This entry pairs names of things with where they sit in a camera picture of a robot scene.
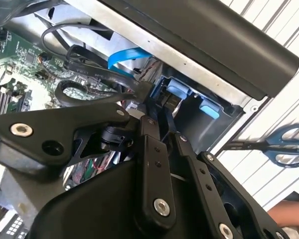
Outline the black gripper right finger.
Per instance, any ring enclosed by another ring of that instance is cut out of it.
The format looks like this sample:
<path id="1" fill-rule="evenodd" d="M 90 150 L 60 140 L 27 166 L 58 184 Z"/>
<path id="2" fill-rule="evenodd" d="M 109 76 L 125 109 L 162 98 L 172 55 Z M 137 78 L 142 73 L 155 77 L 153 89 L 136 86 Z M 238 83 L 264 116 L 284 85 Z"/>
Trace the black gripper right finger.
<path id="1" fill-rule="evenodd" d="M 288 238 L 213 154 L 195 154 L 189 140 L 176 130 L 170 109 L 161 110 L 161 137 L 171 153 L 172 173 L 189 187 L 189 212 L 198 238 Z"/>

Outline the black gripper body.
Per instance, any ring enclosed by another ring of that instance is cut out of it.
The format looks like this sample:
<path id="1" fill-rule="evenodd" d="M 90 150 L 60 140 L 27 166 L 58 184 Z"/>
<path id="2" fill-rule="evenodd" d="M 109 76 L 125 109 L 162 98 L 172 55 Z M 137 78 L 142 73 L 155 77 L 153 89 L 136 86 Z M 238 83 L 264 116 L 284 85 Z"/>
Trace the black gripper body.
<path id="1" fill-rule="evenodd" d="M 189 184 L 171 177 L 176 223 L 165 232 L 140 231 L 135 220 L 136 164 L 125 162 L 49 201 L 31 226 L 33 239 L 214 239 L 194 205 Z"/>

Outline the person's hand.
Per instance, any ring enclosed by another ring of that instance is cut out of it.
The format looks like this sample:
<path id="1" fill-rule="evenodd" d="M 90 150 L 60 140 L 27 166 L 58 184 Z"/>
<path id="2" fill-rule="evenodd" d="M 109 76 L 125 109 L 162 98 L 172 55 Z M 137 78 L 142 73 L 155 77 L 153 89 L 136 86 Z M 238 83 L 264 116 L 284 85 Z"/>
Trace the person's hand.
<path id="1" fill-rule="evenodd" d="M 299 227 L 299 202 L 283 200 L 268 210 L 271 218 L 282 228 Z"/>

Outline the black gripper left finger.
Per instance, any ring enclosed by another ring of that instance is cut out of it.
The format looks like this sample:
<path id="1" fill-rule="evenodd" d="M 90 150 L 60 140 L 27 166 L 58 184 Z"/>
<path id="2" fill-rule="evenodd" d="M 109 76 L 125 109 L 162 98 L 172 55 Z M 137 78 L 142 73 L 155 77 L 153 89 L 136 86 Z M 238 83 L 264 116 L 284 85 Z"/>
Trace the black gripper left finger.
<path id="1" fill-rule="evenodd" d="M 136 164 L 137 226 L 173 226 L 169 160 L 157 118 L 135 118 L 115 103 L 0 116 L 0 164 L 34 182 L 51 183 L 73 159 L 110 150 L 129 158 L 110 169 L 129 161 Z"/>

